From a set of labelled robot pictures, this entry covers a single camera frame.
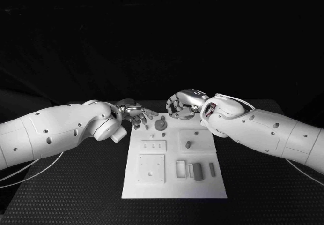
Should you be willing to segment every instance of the black background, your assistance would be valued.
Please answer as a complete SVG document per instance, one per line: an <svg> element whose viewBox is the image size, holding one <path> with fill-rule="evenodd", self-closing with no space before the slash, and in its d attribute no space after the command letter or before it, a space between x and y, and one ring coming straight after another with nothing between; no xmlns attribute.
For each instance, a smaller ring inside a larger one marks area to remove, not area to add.
<svg viewBox="0 0 324 225"><path fill-rule="evenodd" d="M0 88L52 105L166 100L195 88L274 99L324 127L319 9L299 1L2 3Z"/></svg>

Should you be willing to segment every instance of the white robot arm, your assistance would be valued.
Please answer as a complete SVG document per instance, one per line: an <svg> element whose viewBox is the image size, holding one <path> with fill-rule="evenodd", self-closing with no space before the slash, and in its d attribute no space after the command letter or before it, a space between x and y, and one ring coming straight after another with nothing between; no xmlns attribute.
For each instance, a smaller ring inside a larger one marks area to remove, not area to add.
<svg viewBox="0 0 324 225"><path fill-rule="evenodd" d="M254 150L287 158L324 173L322 128L254 107L248 111L232 97L221 94L208 97L194 89L171 97L168 110L169 115L181 119L191 119L201 112L201 124L217 136L231 137Z"/></svg>
<svg viewBox="0 0 324 225"><path fill-rule="evenodd" d="M0 124L0 170L31 160L54 156L94 137L119 142L127 135L123 119L139 129L145 114L159 114L133 99L114 104L91 100L81 104L42 109Z"/></svg>

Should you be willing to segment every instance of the black table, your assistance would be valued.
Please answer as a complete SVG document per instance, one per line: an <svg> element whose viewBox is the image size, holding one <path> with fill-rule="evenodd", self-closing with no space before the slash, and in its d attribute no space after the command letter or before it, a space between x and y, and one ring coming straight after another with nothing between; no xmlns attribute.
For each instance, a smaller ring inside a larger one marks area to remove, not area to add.
<svg viewBox="0 0 324 225"><path fill-rule="evenodd" d="M283 113L273 100L250 102ZM140 103L166 113L166 101ZM123 126L129 135L120 143L86 139L52 168L22 183L2 224L324 224L324 187L284 159L217 136L228 199L122 199L132 123ZM57 157L42 159L27 177Z"/></svg>

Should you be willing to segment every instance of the cable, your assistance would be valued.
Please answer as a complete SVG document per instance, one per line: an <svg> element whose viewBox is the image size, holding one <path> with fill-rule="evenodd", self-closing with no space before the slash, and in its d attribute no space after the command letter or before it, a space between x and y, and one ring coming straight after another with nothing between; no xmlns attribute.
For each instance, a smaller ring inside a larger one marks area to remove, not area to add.
<svg viewBox="0 0 324 225"><path fill-rule="evenodd" d="M18 183L9 184L9 185L6 185L6 186L0 186L0 188L6 188L6 187L9 187L9 186L12 186L12 185L16 185L16 184L19 184L19 183L28 181L28 180L32 179L34 177L37 177L47 169L50 169L50 167L57 163L58 159L57 159L57 160L52 162L52 164L51 164L51 165L50 165L50 166L48 166L38 174L35 174L31 178L28 178L28 179L19 181Z"/></svg>
<svg viewBox="0 0 324 225"><path fill-rule="evenodd" d="M238 100L240 102L243 102L243 103L245 103L250 107L251 107L251 109L253 110L255 110L255 107L247 102L247 101L244 101L243 99L240 99L240 98L237 98L237 97L231 97L231 96L228 96L230 98L232 98L232 99L235 99L235 100ZM313 178L304 171L302 171L302 169L293 164L293 162L289 160L289 159L286 159L287 160L287 162L296 167L296 169L309 177L309 178L312 178L319 184L322 184L323 186L324 186L324 183L323 182L320 182L316 178Z"/></svg>
<svg viewBox="0 0 324 225"><path fill-rule="evenodd" d="M3 180L6 180L9 177L12 177L12 176L15 176L18 173L21 173L24 170L27 170L37 162L39 161L39 159L38 160L35 160L28 166L25 166L18 172L15 172L14 174L11 174L9 176L6 176L5 178L2 178L0 179L0 182L3 181Z"/></svg>
<svg viewBox="0 0 324 225"><path fill-rule="evenodd" d="M293 164L293 162L289 160L289 159L286 159L287 160L287 162L296 167L296 169L307 176L307 177L310 177L319 184L322 184L323 186L324 186L324 183L323 182L320 182L316 178L313 178L306 172L303 172L302 171L302 169Z"/></svg>

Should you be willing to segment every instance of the screw hole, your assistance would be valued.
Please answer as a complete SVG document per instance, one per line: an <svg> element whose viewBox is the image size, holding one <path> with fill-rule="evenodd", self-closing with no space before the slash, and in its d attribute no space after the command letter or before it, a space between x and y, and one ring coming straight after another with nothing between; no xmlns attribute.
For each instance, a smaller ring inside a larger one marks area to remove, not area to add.
<svg viewBox="0 0 324 225"><path fill-rule="evenodd" d="M52 138L51 137L48 137L47 142L48 142L48 144L52 143Z"/></svg>

